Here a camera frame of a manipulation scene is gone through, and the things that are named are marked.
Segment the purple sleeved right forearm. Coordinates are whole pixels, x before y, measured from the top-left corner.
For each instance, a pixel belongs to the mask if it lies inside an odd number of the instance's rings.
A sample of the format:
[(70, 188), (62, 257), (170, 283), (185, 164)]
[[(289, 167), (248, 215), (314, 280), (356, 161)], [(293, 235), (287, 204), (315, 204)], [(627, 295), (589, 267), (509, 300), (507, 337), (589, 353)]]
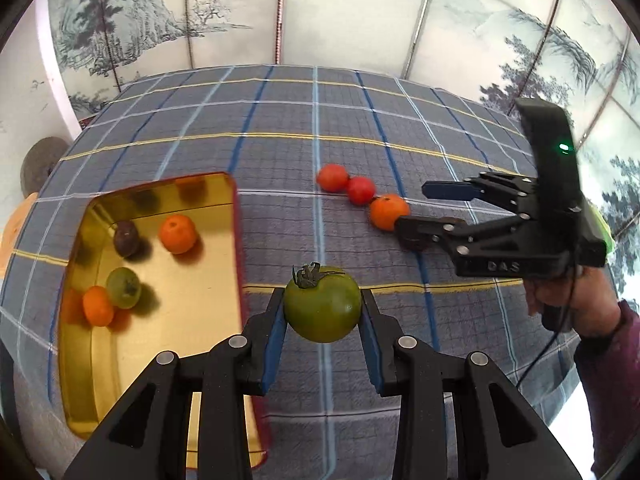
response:
[(592, 471), (605, 474), (639, 430), (639, 315), (618, 303), (611, 335), (584, 338), (575, 364), (587, 398), (593, 434)]

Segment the person right hand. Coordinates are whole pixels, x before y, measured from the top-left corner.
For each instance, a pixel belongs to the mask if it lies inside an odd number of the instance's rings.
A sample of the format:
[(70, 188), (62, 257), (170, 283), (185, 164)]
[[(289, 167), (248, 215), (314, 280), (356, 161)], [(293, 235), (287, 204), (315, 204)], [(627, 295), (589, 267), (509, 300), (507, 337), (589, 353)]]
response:
[(573, 327), (582, 338), (610, 336), (620, 324), (620, 306), (605, 270), (586, 266), (579, 278), (525, 280), (530, 315), (544, 306), (568, 307)]

